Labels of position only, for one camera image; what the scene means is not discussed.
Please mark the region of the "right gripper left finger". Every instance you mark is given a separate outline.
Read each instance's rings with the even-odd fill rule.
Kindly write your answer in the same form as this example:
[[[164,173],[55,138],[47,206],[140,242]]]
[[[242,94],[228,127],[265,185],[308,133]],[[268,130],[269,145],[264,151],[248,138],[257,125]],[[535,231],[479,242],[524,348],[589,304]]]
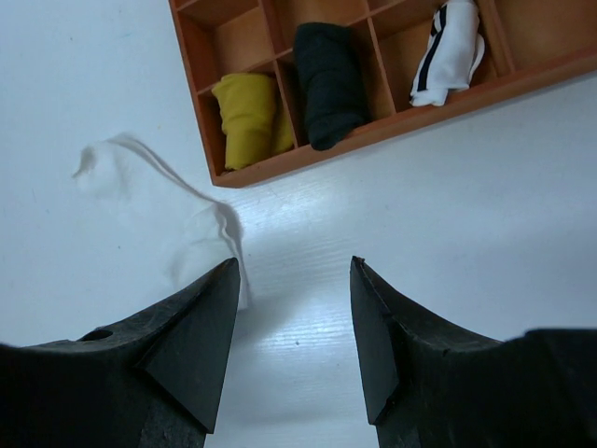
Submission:
[[[201,447],[215,430],[240,294],[232,258],[82,338],[1,348],[5,447]]]

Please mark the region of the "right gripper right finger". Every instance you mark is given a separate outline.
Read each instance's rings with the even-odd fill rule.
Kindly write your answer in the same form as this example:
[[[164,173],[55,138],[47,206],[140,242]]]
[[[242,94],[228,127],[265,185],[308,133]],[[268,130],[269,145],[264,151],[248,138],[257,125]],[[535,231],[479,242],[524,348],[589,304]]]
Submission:
[[[505,342],[395,290],[361,258],[351,310],[368,422],[382,447],[592,447],[596,332]]]

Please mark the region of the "white black striped sock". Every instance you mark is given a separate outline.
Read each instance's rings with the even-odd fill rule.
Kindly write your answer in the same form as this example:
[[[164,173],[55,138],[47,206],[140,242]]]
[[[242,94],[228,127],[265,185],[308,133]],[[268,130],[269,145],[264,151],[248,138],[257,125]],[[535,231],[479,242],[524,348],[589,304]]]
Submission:
[[[485,54],[479,8],[473,1],[448,1],[435,12],[427,47],[410,91],[415,107],[443,106],[452,92],[466,91]]]

